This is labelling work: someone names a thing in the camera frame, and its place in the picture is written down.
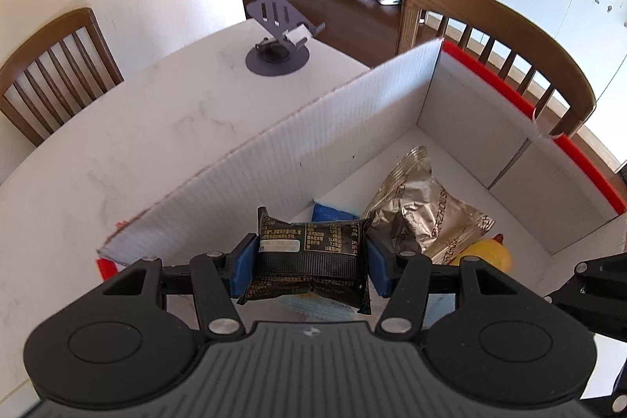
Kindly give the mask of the black snack packet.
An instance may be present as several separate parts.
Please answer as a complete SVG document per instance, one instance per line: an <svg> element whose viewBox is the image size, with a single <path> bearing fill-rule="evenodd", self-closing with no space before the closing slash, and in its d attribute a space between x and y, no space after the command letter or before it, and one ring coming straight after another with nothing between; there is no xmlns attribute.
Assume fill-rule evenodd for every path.
<svg viewBox="0 0 627 418"><path fill-rule="evenodd" d="M366 219L287 223L257 210L259 247L240 304L314 293L369 315Z"/></svg>

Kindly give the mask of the silver foil snack bag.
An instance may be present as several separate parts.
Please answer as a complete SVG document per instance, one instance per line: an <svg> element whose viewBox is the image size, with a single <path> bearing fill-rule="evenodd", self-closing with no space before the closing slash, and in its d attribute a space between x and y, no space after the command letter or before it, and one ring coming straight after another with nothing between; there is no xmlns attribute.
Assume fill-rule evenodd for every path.
<svg viewBox="0 0 627 418"><path fill-rule="evenodd" d="M448 193L433 175L427 147L400 158L362 216L390 252L415 252L450 264L488 233L492 217Z"/></svg>

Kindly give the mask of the blue soda biscuit packet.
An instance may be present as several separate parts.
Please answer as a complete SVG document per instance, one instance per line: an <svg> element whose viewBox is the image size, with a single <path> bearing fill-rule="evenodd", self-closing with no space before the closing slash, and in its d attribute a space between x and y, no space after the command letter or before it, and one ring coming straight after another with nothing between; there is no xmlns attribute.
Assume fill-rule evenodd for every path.
<svg viewBox="0 0 627 418"><path fill-rule="evenodd" d="M312 221L314 223L344 222L357 220L357 216L330 206L315 203L312 209Z"/></svg>

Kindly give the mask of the red cardboard shoe box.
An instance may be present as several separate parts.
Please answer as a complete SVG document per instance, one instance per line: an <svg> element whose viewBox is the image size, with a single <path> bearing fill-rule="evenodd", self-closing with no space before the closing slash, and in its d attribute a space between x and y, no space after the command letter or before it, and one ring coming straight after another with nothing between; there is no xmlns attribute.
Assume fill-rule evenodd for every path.
<svg viewBox="0 0 627 418"><path fill-rule="evenodd" d="M100 249L127 265L228 252L259 207L285 221L315 204L360 214L386 176L426 147L445 190L494 221L512 276L541 295L577 264L626 248L626 209L566 138L470 58L430 42L323 94L206 165Z"/></svg>

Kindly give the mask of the grey phone stand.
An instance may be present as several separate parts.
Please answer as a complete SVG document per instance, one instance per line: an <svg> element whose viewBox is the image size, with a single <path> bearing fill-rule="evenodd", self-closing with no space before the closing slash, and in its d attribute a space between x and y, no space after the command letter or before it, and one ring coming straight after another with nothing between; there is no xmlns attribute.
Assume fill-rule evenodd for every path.
<svg viewBox="0 0 627 418"><path fill-rule="evenodd" d="M283 76L302 69L309 60L308 42L324 29L287 0L255 0L245 12L268 33L245 57L245 66L260 76Z"/></svg>

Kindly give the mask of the dark wooden chair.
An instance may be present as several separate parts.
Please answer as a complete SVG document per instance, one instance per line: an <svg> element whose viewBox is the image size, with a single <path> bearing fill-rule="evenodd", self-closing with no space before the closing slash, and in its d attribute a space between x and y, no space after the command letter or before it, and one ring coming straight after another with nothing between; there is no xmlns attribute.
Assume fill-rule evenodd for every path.
<svg viewBox="0 0 627 418"><path fill-rule="evenodd" d="M38 147L122 82L94 10L80 7L44 25L1 66L1 112Z"/></svg>

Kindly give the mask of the light wooden chair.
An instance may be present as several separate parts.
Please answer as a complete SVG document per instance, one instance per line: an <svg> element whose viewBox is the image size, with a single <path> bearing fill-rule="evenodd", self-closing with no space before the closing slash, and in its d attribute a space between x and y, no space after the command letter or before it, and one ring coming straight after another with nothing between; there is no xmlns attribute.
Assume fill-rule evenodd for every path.
<svg viewBox="0 0 627 418"><path fill-rule="evenodd" d="M437 39L445 38L452 21L463 25L456 42L462 51L468 47L473 33L485 35L487 40L476 54L483 65L496 54L495 47L507 49L507 55L494 64L502 81L507 80L516 60L528 63L529 69L518 84L521 96L533 78L542 75L549 87L538 99L535 113L544 111L555 92L567 105L565 114L551 130L553 136L572 136L595 111L593 89L569 52L537 24L496 0L402 0L397 53L402 54L425 42L429 14L441 17L435 34Z"/></svg>

